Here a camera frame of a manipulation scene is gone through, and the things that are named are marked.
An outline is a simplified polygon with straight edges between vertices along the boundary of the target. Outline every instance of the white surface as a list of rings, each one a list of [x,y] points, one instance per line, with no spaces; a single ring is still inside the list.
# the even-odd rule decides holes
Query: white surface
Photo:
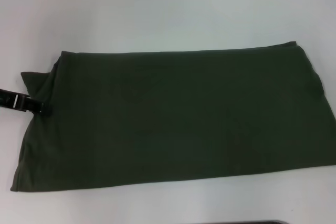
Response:
[[[335,0],[0,0],[0,88],[46,72],[61,50],[137,52],[296,40],[336,111]],[[336,167],[25,194],[10,192],[30,113],[0,109],[0,223],[335,223]]]

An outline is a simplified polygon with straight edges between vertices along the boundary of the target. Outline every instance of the green cloth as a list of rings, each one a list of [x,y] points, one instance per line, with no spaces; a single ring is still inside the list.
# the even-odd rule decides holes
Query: green cloth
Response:
[[[336,123],[295,42],[191,52],[62,52],[22,73],[49,104],[11,190],[55,191],[336,165]]]

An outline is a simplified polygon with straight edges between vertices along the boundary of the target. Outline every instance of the folded fabric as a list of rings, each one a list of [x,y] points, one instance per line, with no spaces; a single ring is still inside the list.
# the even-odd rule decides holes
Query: folded fabric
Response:
[[[24,72],[35,114],[12,191],[55,191],[336,165],[336,123],[295,42],[130,54],[62,52]]]

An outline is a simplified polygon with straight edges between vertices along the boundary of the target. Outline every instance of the white table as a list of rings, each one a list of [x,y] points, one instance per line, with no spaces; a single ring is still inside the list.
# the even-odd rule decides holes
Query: white table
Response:
[[[62,50],[229,49],[296,40],[336,110],[335,0],[0,0],[0,88]],[[0,223],[336,221],[336,167],[56,193],[10,192],[30,113],[0,108]]]

